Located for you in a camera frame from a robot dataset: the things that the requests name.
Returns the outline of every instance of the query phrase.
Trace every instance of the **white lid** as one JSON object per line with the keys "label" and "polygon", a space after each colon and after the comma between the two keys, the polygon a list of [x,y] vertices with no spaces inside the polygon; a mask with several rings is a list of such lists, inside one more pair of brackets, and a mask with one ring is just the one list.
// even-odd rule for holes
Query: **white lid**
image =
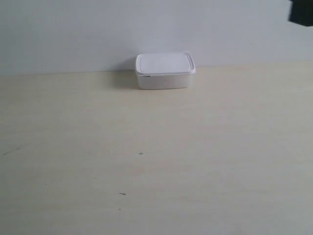
{"label": "white lid", "polygon": [[188,53],[148,53],[137,56],[136,73],[140,76],[195,73]]}

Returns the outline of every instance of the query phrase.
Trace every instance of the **plastic container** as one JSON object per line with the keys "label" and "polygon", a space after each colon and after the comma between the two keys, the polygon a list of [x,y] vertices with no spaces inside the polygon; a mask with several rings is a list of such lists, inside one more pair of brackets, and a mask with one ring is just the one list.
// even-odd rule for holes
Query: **plastic container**
{"label": "plastic container", "polygon": [[188,53],[148,53],[137,56],[136,74],[143,89],[188,87],[196,73]]}

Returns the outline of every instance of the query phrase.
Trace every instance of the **beige table surface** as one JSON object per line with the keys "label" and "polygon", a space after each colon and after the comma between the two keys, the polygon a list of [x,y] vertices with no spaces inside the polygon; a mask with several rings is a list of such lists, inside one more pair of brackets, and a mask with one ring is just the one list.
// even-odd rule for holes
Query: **beige table surface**
{"label": "beige table surface", "polygon": [[313,233],[313,62],[0,77],[0,126],[2,235]]}

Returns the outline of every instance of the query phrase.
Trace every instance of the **white wall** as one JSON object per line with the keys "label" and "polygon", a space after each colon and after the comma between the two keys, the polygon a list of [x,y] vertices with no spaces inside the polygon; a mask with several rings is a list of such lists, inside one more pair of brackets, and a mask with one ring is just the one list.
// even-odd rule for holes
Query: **white wall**
{"label": "white wall", "polygon": [[197,66],[313,60],[288,0],[2,0],[0,74],[133,69],[144,52]]}

